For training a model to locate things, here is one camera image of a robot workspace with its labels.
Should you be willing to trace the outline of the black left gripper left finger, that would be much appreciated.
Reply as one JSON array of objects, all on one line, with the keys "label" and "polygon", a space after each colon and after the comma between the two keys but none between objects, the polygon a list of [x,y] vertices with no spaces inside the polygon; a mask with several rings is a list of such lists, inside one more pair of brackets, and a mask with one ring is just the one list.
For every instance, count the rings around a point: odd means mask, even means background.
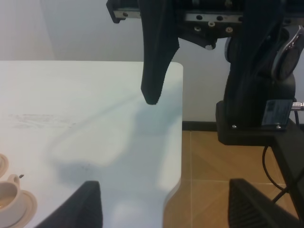
[{"label": "black left gripper left finger", "polygon": [[86,181],[38,228],[101,228],[103,212],[98,181]]}]

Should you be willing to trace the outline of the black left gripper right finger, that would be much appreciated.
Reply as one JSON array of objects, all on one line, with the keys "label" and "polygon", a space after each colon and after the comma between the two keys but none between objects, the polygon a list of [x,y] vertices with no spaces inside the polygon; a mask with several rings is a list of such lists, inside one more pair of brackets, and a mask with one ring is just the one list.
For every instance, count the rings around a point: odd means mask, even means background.
[{"label": "black left gripper right finger", "polygon": [[229,181],[230,228],[298,228],[300,220],[244,179]]}]

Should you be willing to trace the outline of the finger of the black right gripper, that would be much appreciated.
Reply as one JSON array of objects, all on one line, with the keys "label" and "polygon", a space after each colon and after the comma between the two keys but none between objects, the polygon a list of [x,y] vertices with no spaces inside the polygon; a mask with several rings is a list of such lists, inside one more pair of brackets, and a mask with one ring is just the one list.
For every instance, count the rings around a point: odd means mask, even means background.
[{"label": "finger of the black right gripper", "polygon": [[165,75],[179,49],[172,0],[142,0],[140,13],[144,63],[141,91],[147,104],[158,103]]}]

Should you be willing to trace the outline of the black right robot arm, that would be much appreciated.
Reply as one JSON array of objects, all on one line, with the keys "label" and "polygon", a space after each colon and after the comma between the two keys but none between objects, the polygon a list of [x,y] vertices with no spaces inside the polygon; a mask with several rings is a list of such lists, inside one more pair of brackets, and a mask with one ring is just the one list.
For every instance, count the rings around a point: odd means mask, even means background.
[{"label": "black right robot arm", "polygon": [[[141,91],[147,104],[158,103],[165,75],[179,49],[182,33],[172,0],[138,1],[142,19],[144,64]],[[288,0],[246,0],[242,3],[240,31],[231,39],[230,73],[224,105],[225,115],[241,126],[252,126],[262,119],[266,94],[257,76],[278,47],[283,33],[283,18],[288,9],[301,10],[304,3]]]}]

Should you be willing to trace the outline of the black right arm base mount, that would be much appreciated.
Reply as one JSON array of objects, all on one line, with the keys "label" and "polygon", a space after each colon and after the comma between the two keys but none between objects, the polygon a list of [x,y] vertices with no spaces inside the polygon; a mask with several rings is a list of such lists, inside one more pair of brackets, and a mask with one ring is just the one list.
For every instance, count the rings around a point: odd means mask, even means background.
[{"label": "black right arm base mount", "polygon": [[283,130],[233,129],[224,115],[224,102],[216,104],[218,140],[224,145],[270,147],[285,180],[300,220],[304,226],[304,133],[292,121]]}]

